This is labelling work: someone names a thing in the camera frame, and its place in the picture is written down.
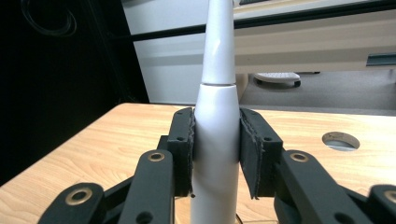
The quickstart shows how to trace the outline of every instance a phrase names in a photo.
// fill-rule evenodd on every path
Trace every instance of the white cylindrical object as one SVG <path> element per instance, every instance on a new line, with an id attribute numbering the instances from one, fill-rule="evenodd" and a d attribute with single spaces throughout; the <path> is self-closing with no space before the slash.
<path id="1" fill-rule="evenodd" d="M 233 1 L 209 0 L 202 83 L 234 84 L 234 57 Z"/>
<path id="2" fill-rule="evenodd" d="M 235 85 L 201 84 L 195 107 L 192 224 L 234 224 L 239 169 Z"/>

